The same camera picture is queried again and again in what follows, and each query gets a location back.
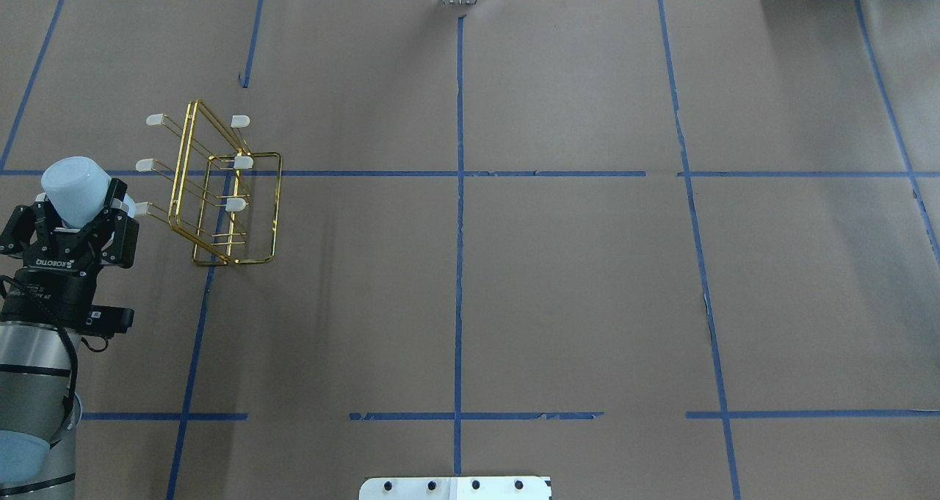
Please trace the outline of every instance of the robotiq logo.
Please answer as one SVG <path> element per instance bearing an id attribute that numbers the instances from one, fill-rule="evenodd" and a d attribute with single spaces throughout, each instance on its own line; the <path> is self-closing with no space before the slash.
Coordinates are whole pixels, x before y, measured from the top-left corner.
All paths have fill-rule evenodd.
<path id="1" fill-rule="evenodd" d="M 71 269 L 72 263 L 75 263 L 74 259 L 70 259 L 68 261 L 51 261 L 48 259 L 36 260 L 36 265 L 41 265 L 44 267 L 61 267 L 63 269 Z"/>

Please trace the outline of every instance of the metal plate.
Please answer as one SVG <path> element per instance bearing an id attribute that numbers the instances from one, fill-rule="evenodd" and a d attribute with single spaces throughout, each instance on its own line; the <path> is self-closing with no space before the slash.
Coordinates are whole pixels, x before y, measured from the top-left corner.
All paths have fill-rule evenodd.
<path id="1" fill-rule="evenodd" d="M 368 479 L 359 500 L 549 500 L 548 477 L 423 477 L 423 479 Z"/>

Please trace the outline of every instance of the gold wire rack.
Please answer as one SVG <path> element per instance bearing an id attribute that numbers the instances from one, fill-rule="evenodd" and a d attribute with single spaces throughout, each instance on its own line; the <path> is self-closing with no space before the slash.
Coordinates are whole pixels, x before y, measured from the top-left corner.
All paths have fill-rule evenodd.
<path id="1" fill-rule="evenodd" d="M 151 115 L 149 126 L 164 126 L 179 138 L 175 168 L 158 159 L 137 163 L 141 173 L 157 173 L 173 183 L 169 208 L 155 203 L 138 203 L 138 211 L 167 223 L 171 230 L 192 242 L 192 262 L 201 266 L 267 263 L 275 257 L 278 244 L 278 209 L 281 197 L 283 161 L 279 153 L 253 153 L 241 129 L 250 120 L 234 115 L 231 124 L 222 122 L 204 101 L 191 101 L 186 120 L 179 125 L 167 115 Z M 209 138 L 197 137 L 197 125 L 208 124 Z M 256 169 L 256 162 L 269 159 L 275 170 Z M 250 182 L 257 175 L 273 176 L 272 221 L 261 223 L 271 230 L 271 245 L 256 251 L 249 227 L 256 195 Z M 201 182 L 194 178 L 201 176 Z"/>

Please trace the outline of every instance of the black cable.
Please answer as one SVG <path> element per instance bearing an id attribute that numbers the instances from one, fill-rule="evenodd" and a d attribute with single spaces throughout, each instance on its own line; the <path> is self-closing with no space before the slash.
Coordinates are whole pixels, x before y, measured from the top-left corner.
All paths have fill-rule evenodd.
<path id="1" fill-rule="evenodd" d="M 105 349 L 108 349 L 108 346 L 111 346 L 111 342 L 108 339 L 101 337 L 101 340 L 104 340 L 104 347 L 101 349 L 95 349 L 95 347 L 91 347 L 91 344 L 88 344 L 88 340 L 85 340 L 84 336 L 82 337 L 82 344 L 84 344 L 84 346 L 87 347 L 90 352 L 101 353 L 104 352 Z"/>
<path id="2" fill-rule="evenodd" d="M 65 347 L 66 353 L 68 354 L 68 363 L 71 367 L 70 376 L 68 376 L 68 398 L 65 403 L 65 417 L 63 417 L 63 422 L 71 414 L 71 411 L 75 407 L 75 385 L 78 383 L 78 352 L 75 352 L 75 346 L 71 343 L 71 339 L 68 338 L 68 332 L 65 328 L 62 327 L 62 324 L 59 322 L 56 315 L 46 307 L 45 303 L 42 300 L 38 299 L 35 294 L 29 289 L 26 288 L 19 280 L 14 280 L 10 276 L 0 276 L 0 282 L 9 283 L 11 286 L 20 289 L 20 292 L 23 293 L 26 298 L 33 302 L 43 313 L 49 316 L 51 320 L 51 325 L 56 328 L 56 334 L 59 339 L 62 341 L 62 346 Z"/>

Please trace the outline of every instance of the blue tape line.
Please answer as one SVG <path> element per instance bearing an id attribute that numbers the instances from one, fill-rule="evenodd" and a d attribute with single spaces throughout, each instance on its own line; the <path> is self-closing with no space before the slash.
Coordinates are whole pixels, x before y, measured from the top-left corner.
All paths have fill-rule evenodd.
<path id="1" fill-rule="evenodd" d="M 189 421 L 247 421 L 247 413 L 190 413 Z"/>
<path id="2" fill-rule="evenodd" d="M 464 412 L 467 421 L 591 421 L 602 417 L 602 412 Z"/>
<path id="3" fill-rule="evenodd" d="M 836 417 L 933 417 L 940 410 L 732 410 L 731 419 L 835 419 Z M 686 419 L 721 419 L 720 412 L 686 412 Z"/>
<path id="4" fill-rule="evenodd" d="M 591 421 L 604 416 L 602 412 L 462 412 L 461 421 Z M 350 421 L 451 421 L 450 412 L 367 412 L 351 413 Z"/>
<path id="5" fill-rule="evenodd" d="M 917 184 L 917 178 L 914 176 L 914 167 L 911 165 L 911 158 L 907 154 L 907 146 L 904 145 L 904 139 L 900 134 L 900 128 L 897 126 L 897 118 L 894 115 L 894 108 L 891 106 L 891 99 L 884 89 L 884 81 L 881 75 L 881 69 L 878 67 L 878 59 L 875 58 L 875 52 L 872 48 L 872 41 L 869 39 L 869 29 L 865 23 L 865 14 L 862 11 L 862 2 L 855 0 L 856 14 L 858 15 L 858 24 L 862 31 L 862 40 L 865 42 L 865 51 L 869 55 L 869 62 L 872 63 L 872 72 L 875 80 L 878 82 L 878 91 L 881 92 L 884 109 L 887 111 L 887 118 L 891 123 L 891 131 L 894 132 L 894 138 L 897 141 L 897 149 L 900 149 L 900 158 L 904 161 L 904 169 L 911 179 L 911 188 L 914 190 L 914 199 L 917 201 L 917 208 L 920 209 L 920 219 L 924 222 L 924 228 L 927 229 L 927 237 L 930 239 L 930 248 L 933 250 L 933 259 L 937 265 L 940 265 L 940 246 L 937 245 L 936 232 L 933 231 L 933 223 L 930 222 L 930 215 L 927 213 L 927 206 L 924 205 L 923 194 L 920 193 L 920 185 Z"/>
<path id="6" fill-rule="evenodd" d="M 83 412 L 82 421 L 179 421 L 178 413 Z"/>
<path id="7" fill-rule="evenodd" d="M 232 173 L 225 174 L 225 183 L 222 185 L 223 195 L 228 195 L 229 189 L 232 185 Z M 222 221 L 225 219 L 225 210 L 219 209 L 218 215 L 215 216 L 215 232 L 222 233 Z M 219 238 L 215 238 L 213 243 L 218 243 Z M 209 261 L 218 261 L 218 258 L 215 255 L 209 256 Z"/>
<path id="8" fill-rule="evenodd" d="M 689 172 L 693 178 L 907 178 L 907 172 Z"/>
<path id="9" fill-rule="evenodd" d="M 83 421 L 179 421 L 181 413 L 85 412 Z M 189 421 L 247 421 L 247 413 L 190 413 Z"/>
<path id="10" fill-rule="evenodd" d="M 734 456 L 734 443 L 731 437 L 731 419 L 728 418 L 728 399 L 725 395 L 725 377 L 722 375 L 721 355 L 718 352 L 718 333 L 715 332 L 715 315 L 712 313 L 712 295 L 709 292 L 708 273 L 705 270 L 705 253 L 702 251 L 701 232 L 698 229 L 698 213 L 695 211 L 695 193 L 692 189 L 692 178 L 689 168 L 689 156 L 685 145 L 685 135 L 682 133 L 682 122 L 679 121 L 679 92 L 676 89 L 676 73 L 672 65 L 672 51 L 669 48 L 669 32 L 665 21 L 665 6 L 662 0 L 659 4 L 659 21 L 662 26 L 662 47 L 665 51 L 665 66 L 669 74 L 669 91 L 672 94 L 672 111 L 676 119 L 676 134 L 681 146 L 682 172 L 685 179 L 685 193 L 688 196 L 689 215 L 692 218 L 692 234 L 695 238 L 695 254 L 698 256 L 698 276 L 701 279 L 702 295 L 705 298 L 705 315 L 708 319 L 709 333 L 712 335 L 712 365 L 715 368 L 715 382 L 718 386 L 718 404 L 721 407 L 722 427 L 725 431 L 725 450 L 728 454 L 728 472 L 731 475 L 731 492 L 734 500 L 741 500 L 741 486 L 738 480 L 738 464 Z"/>
<path id="11" fill-rule="evenodd" d="M 7 158 L 10 157 L 10 149 L 13 149 L 13 141 L 16 140 L 16 131 L 20 128 L 20 121 L 23 120 L 23 113 L 26 112 L 26 102 L 33 93 L 33 85 L 40 74 L 40 66 L 43 65 L 43 59 L 46 57 L 46 51 L 49 49 L 49 42 L 53 39 L 53 32 L 56 31 L 56 22 L 62 12 L 62 5 L 65 0 L 59 0 L 56 4 L 56 12 L 53 12 L 53 18 L 49 21 L 49 28 L 46 30 L 46 38 L 43 39 L 43 46 L 40 48 L 40 55 L 36 58 L 36 64 L 33 65 L 33 72 L 29 75 L 29 81 L 26 83 L 26 91 L 23 91 L 23 99 L 20 101 L 20 109 L 17 109 L 16 117 L 13 118 L 13 127 L 10 128 L 10 135 L 7 136 L 7 144 L 3 148 L 3 155 L 0 155 L 0 171 L 7 166 Z"/>
<path id="12" fill-rule="evenodd" d="M 189 376 L 186 379 L 186 393 L 182 401 L 182 413 L 179 414 L 179 430 L 177 431 L 176 448 L 173 451 L 173 465 L 170 467 L 170 479 L 167 484 L 167 500 L 173 500 L 176 494 L 176 483 L 179 476 L 179 463 L 182 461 L 182 447 L 186 439 L 186 426 L 189 421 L 189 409 L 192 405 L 192 389 L 195 386 L 195 370 L 199 366 L 199 352 L 202 349 L 202 333 L 206 326 L 206 316 L 209 312 L 209 292 L 212 290 L 212 279 L 215 277 L 215 268 L 209 267 L 206 273 L 206 285 L 202 291 L 202 306 L 199 309 L 199 323 L 195 328 L 195 340 L 192 341 L 192 357 L 189 362 Z"/>
<path id="13" fill-rule="evenodd" d="M 261 28 L 261 8 L 264 6 L 264 0 L 258 0 L 258 8 L 255 8 L 255 29 L 251 32 L 251 46 L 248 48 L 248 61 L 245 62 L 245 77 L 239 76 L 242 82 L 242 88 L 248 88 L 248 82 L 251 79 L 251 65 L 255 62 L 255 47 L 258 45 L 258 30 Z"/>
<path id="14" fill-rule="evenodd" d="M 350 421 L 453 421 L 453 412 L 351 413 Z"/>
<path id="15" fill-rule="evenodd" d="M 35 176 L 35 175 L 42 175 L 44 172 L 45 170 L 0 170 L 0 175 Z M 137 170 L 104 170 L 104 172 L 108 173 L 108 175 L 110 176 L 113 176 L 113 178 L 124 178 L 124 176 L 139 176 L 139 178 L 150 178 L 150 176 L 154 176 L 155 178 L 156 176 L 160 176 L 158 175 L 158 173 L 138 172 Z M 214 171 L 209 172 L 209 175 L 222 176 L 222 175 L 225 175 L 225 173 L 226 172 L 214 170 Z M 186 175 L 197 176 L 197 178 L 201 178 L 201 176 L 205 174 L 206 172 L 203 170 L 191 170 L 189 172 L 186 172 Z"/>
<path id="16" fill-rule="evenodd" d="M 258 170 L 245 172 L 246 175 L 277 175 L 272 170 Z M 457 172 L 447 171 L 382 171 L 382 170 L 285 170 L 284 176 L 301 176 L 301 178 L 456 178 Z"/>
<path id="17" fill-rule="evenodd" d="M 463 18 L 457 18 L 457 279 L 454 312 L 454 476 L 460 476 L 463 412 Z"/>
<path id="18" fill-rule="evenodd" d="M 646 172 L 496 171 L 466 172 L 468 178 L 645 178 Z"/>

